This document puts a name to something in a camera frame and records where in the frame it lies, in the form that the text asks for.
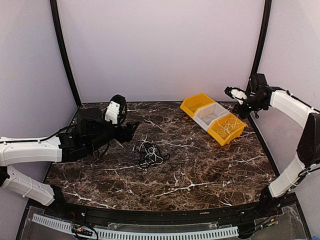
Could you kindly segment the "far yellow plastic bin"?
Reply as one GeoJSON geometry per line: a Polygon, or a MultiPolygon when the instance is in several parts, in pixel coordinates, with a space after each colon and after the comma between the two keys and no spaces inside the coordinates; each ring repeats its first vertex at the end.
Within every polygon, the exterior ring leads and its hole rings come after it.
{"type": "Polygon", "coordinates": [[[180,109],[185,112],[190,118],[193,118],[199,109],[215,102],[216,101],[209,97],[207,94],[199,93],[197,95],[185,98],[180,105],[180,109]]]}

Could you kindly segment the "black frame post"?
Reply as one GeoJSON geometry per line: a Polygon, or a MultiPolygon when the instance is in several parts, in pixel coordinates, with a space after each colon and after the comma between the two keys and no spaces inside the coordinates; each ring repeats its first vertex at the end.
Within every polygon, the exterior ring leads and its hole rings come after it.
{"type": "Polygon", "coordinates": [[[50,10],[51,10],[52,20],[54,25],[54,31],[56,35],[56,40],[57,40],[63,68],[67,77],[67,81],[68,81],[74,102],[77,108],[79,108],[82,105],[82,101],[76,86],[75,78],[72,72],[71,63],[69,60],[69,56],[68,56],[68,52],[65,44],[65,39],[64,39],[60,14],[59,14],[59,8],[58,8],[58,1],[50,0],[49,3],[50,3],[50,10]]]}
{"type": "Polygon", "coordinates": [[[251,68],[249,77],[256,74],[258,72],[258,69],[260,66],[260,62],[261,62],[261,58],[262,58],[262,54],[263,54],[263,50],[264,50],[264,46],[265,46],[268,26],[269,26],[271,8],[272,8],[272,0],[265,0],[258,42],[257,42],[256,51],[255,51],[253,64],[252,64],[252,68],[251,68]]]}

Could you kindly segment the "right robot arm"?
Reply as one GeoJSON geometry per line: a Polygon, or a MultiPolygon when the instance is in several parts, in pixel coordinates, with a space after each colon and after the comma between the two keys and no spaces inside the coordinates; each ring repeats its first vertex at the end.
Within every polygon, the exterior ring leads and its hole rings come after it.
{"type": "Polygon", "coordinates": [[[280,175],[266,187],[272,199],[295,191],[300,198],[320,197],[320,79],[296,79],[293,86],[267,82],[262,73],[249,79],[247,89],[226,87],[225,94],[236,100],[233,112],[242,119],[250,114],[267,116],[258,127],[277,158],[280,175]]]}

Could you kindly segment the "yellow plastic bin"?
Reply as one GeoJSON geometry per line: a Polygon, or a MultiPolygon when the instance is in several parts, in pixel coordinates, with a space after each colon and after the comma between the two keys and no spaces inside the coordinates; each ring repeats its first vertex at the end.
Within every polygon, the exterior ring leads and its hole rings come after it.
{"type": "Polygon", "coordinates": [[[216,120],[207,133],[213,137],[222,147],[230,144],[236,138],[239,138],[247,124],[236,117],[234,114],[229,113],[216,120]]]}
{"type": "Polygon", "coordinates": [[[216,101],[209,97],[207,94],[199,93],[197,95],[185,98],[180,105],[180,109],[185,112],[190,118],[193,118],[199,109],[215,102],[216,101]]]}

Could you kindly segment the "near yellow plastic bin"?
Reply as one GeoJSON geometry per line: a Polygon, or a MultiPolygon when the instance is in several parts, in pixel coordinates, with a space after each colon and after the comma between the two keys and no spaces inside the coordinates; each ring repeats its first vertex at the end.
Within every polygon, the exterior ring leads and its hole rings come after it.
{"type": "Polygon", "coordinates": [[[239,138],[247,124],[236,117],[234,114],[229,113],[216,120],[207,133],[213,137],[222,147],[230,144],[236,138],[239,138]]]}

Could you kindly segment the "white plastic bin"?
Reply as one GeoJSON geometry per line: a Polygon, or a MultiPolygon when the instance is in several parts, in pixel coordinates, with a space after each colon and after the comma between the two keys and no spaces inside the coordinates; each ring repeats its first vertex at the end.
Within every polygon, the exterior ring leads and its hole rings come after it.
{"type": "Polygon", "coordinates": [[[214,102],[198,109],[192,119],[204,131],[207,131],[216,120],[228,115],[229,113],[229,110],[219,103],[214,102]]]}

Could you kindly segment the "left black frame post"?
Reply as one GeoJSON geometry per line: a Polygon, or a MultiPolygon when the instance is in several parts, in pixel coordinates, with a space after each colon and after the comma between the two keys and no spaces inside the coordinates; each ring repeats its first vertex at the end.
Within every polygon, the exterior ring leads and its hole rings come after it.
{"type": "Polygon", "coordinates": [[[69,56],[68,56],[68,52],[65,44],[65,39],[64,39],[60,14],[59,14],[59,8],[58,8],[58,1],[50,0],[49,3],[50,3],[50,10],[51,10],[52,20],[54,25],[54,31],[56,35],[56,40],[57,40],[63,68],[67,77],[67,81],[68,81],[74,102],[77,108],[79,108],[82,105],[82,101],[76,86],[75,78],[72,72],[71,63],[69,60],[69,56]]]}

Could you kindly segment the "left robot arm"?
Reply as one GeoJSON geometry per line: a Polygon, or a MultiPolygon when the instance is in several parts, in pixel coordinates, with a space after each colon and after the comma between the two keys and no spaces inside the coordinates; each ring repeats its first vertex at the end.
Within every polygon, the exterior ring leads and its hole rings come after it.
{"type": "Polygon", "coordinates": [[[0,139],[0,187],[16,192],[51,210],[60,218],[71,213],[59,187],[41,183],[13,167],[19,163],[70,163],[92,155],[110,141],[129,143],[140,123],[122,124],[126,116],[109,119],[98,108],[78,112],[76,124],[66,126],[45,138],[0,139]]]}

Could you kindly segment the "right black frame post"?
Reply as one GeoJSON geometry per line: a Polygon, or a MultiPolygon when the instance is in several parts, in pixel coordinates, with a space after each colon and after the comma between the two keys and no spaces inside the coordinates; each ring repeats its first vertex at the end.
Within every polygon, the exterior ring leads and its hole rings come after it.
{"type": "Polygon", "coordinates": [[[262,54],[263,54],[263,50],[264,50],[264,46],[265,46],[268,26],[269,26],[271,8],[272,8],[272,0],[265,0],[258,42],[257,42],[256,51],[255,51],[253,64],[252,64],[252,68],[251,68],[249,77],[256,74],[258,72],[258,69],[260,66],[260,62],[261,62],[261,58],[262,58],[262,54]]]}

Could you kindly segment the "black front rail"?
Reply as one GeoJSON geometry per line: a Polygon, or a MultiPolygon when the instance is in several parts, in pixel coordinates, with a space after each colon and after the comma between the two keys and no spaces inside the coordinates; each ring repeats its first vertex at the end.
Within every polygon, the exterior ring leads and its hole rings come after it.
{"type": "Polygon", "coordinates": [[[218,225],[251,224],[260,218],[278,217],[280,206],[261,210],[258,202],[238,206],[183,211],[135,211],[91,207],[72,203],[53,203],[46,211],[93,226],[129,225],[188,225],[217,223],[218,225]]]}

